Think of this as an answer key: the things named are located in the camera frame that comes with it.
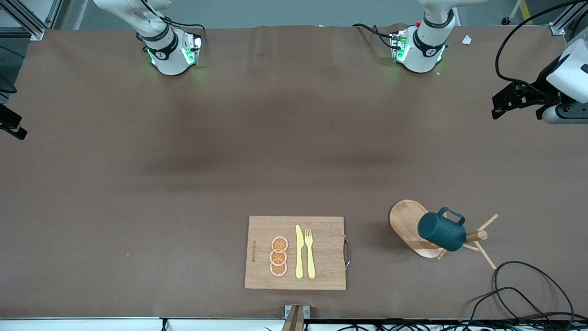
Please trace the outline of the dark green ribbed cup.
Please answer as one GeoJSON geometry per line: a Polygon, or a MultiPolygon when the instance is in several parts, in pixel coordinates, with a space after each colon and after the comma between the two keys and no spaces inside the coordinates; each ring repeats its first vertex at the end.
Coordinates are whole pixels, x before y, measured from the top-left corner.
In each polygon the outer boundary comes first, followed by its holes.
{"type": "Polygon", "coordinates": [[[418,221],[420,237],[447,251],[457,251],[466,241],[466,218],[448,207],[427,212],[418,221]]]}

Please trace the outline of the yellow plastic knife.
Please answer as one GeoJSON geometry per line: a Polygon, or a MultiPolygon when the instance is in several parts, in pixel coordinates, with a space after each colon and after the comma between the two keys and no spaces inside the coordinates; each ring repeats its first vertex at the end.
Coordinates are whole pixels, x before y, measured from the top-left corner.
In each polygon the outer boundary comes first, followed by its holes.
{"type": "Polygon", "coordinates": [[[296,278],[302,279],[303,278],[303,258],[302,258],[302,249],[305,244],[305,240],[302,234],[302,229],[300,225],[296,224],[296,278]]]}

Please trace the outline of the wooden mug tree stand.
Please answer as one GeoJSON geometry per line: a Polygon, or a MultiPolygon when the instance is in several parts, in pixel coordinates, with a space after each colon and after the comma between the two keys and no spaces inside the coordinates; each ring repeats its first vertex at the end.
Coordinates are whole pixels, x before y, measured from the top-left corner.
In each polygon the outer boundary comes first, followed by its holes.
{"type": "MultiPolygon", "coordinates": [[[[429,212],[423,205],[414,200],[401,200],[391,207],[389,212],[389,224],[394,230],[395,234],[412,250],[415,254],[424,258],[435,258],[441,260],[447,250],[426,241],[417,231],[418,221],[420,218],[429,212]]],[[[468,233],[466,231],[466,241],[459,249],[468,249],[480,253],[485,261],[491,266],[492,270],[497,270],[496,264],[489,257],[488,253],[483,249],[481,241],[487,239],[488,234],[486,229],[498,218],[494,214],[485,221],[478,229],[468,233]]]]}

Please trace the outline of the bamboo cutting board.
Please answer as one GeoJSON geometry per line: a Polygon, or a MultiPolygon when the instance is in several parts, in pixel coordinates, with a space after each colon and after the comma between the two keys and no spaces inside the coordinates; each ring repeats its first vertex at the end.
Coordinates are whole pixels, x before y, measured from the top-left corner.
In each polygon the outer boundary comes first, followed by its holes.
{"type": "Polygon", "coordinates": [[[246,289],[276,291],[344,291],[347,288],[343,217],[250,216],[247,255],[244,270],[246,289]],[[302,249],[303,278],[296,272],[296,224],[303,237],[306,229],[313,235],[316,278],[307,276],[307,248],[302,249]],[[282,277],[269,270],[271,241],[278,235],[288,239],[288,272],[282,277]]]}

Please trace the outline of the yellow plastic fork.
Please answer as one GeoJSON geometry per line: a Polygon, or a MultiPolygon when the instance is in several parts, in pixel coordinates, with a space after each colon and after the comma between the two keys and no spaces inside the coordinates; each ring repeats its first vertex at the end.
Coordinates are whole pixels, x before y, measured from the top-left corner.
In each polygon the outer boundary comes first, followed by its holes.
{"type": "Polygon", "coordinates": [[[313,257],[313,250],[312,250],[312,246],[313,246],[313,235],[311,232],[311,229],[306,229],[305,230],[305,234],[304,234],[305,238],[305,245],[307,248],[307,276],[309,277],[309,279],[315,279],[317,276],[317,271],[315,268],[315,262],[314,262],[314,257],[313,257]]]}

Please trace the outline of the brown table cover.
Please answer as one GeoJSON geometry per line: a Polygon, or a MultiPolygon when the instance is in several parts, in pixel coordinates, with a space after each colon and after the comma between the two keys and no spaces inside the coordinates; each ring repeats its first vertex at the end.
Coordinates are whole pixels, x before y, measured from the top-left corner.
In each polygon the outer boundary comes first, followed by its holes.
{"type": "Polygon", "coordinates": [[[166,77],[131,31],[28,46],[0,132],[0,316],[468,318],[492,269],[416,256],[391,206],[447,206],[491,259],[542,269],[588,317],[588,126],[532,108],[493,120],[512,27],[457,27],[413,74],[351,27],[210,29],[166,77]],[[470,45],[462,44],[465,35],[470,45]],[[250,216],[339,216],[345,291],[244,287],[250,216]]]}

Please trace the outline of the aluminium frame profile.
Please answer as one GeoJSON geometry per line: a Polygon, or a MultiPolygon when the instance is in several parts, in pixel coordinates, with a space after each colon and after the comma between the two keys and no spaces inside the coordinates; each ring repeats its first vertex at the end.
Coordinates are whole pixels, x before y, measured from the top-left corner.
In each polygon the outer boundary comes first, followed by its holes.
{"type": "Polygon", "coordinates": [[[563,7],[562,13],[549,23],[549,29],[553,36],[565,35],[567,29],[575,26],[584,14],[588,15],[588,0],[575,0],[563,7]]]}
{"type": "Polygon", "coordinates": [[[0,7],[17,21],[25,31],[31,34],[31,40],[43,40],[48,26],[21,0],[0,0],[0,7]]]}

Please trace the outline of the white table edge rail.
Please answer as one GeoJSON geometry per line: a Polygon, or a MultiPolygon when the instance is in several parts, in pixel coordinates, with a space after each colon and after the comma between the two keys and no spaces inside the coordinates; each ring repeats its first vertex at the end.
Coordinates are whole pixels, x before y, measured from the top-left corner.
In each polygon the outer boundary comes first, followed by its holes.
{"type": "MultiPolygon", "coordinates": [[[[0,331],[282,331],[282,319],[0,319],[0,331]]],[[[463,325],[426,322],[307,322],[302,331],[465,331],[463,325]]]]}

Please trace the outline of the metal table bracket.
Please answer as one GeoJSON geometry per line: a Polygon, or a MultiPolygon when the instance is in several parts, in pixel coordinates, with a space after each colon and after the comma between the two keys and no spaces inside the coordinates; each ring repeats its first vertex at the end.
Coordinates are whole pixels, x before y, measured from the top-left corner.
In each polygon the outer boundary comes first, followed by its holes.
{"type": "Polygon", "coordinates": [[[310,318],[310,305],[286,305],[281,331],[307,331],[306,320],[310,318]]]}

